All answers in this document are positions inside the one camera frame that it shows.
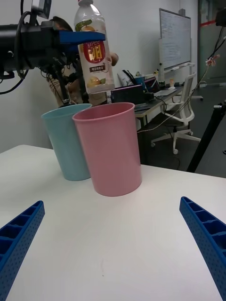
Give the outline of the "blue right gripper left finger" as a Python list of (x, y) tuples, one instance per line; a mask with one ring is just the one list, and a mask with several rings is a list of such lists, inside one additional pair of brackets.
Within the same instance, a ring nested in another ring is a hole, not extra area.
[(45, 215), (43, 201), (0, 229), (0, 300), (5, 301)]

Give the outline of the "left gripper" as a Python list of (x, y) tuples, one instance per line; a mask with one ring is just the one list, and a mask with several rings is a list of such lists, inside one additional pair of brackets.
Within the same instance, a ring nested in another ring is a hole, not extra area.
[(59, 31), (52, 20), (36, 26), (25, 24), (21, 29), (21, 62), (25, 69), (64, 63), (65, 54), (79, 53), (78, 45), (96, 41), (105, 41), (105, 34)]

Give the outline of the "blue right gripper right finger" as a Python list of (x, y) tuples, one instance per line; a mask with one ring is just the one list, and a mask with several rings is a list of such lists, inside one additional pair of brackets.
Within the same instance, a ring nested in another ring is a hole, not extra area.
[(221, 298), (226, 300), (226, 225), (187, 197), (181, 198), (179, 210)]

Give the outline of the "person's hand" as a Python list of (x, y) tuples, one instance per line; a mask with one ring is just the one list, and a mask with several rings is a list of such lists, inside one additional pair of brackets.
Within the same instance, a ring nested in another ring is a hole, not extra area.
[(110, 60), (111, 66), (115, 66), (119, 60), (119, 57), (116, 53), (111, 52), (109, 60)]

